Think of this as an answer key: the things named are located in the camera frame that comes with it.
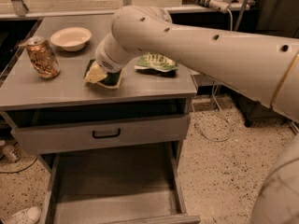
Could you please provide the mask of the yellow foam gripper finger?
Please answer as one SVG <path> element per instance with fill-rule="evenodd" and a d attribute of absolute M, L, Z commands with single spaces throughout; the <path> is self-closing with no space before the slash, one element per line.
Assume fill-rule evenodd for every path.
<path fill-rule="evenodd" d="M 95 84 L 107 77 L 107 72 L 97 63 L 91 63 L 84 77 L 85 82 Z"/>

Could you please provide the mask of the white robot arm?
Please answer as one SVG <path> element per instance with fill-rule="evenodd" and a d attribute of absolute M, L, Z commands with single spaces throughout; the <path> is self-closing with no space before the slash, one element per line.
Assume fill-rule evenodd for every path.
<path fill-rule="evenodd" d="M 105 72 L 159 53 L 299 122 L 299 40 L 177 25 L 158 7 L 117 10 L 94 59 Z M 250 224 L 299 224 L 299 135 L 278 157 Z"/>

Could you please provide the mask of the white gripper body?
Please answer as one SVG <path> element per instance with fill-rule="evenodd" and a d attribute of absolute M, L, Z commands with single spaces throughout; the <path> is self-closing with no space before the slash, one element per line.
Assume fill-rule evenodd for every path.
<path fill-rule="evenodd" d="M 106 72 L 117 73 L 136 56 L 135 52 L 124 49 L 109 33 L 97 46 L 94 59 Z"/>

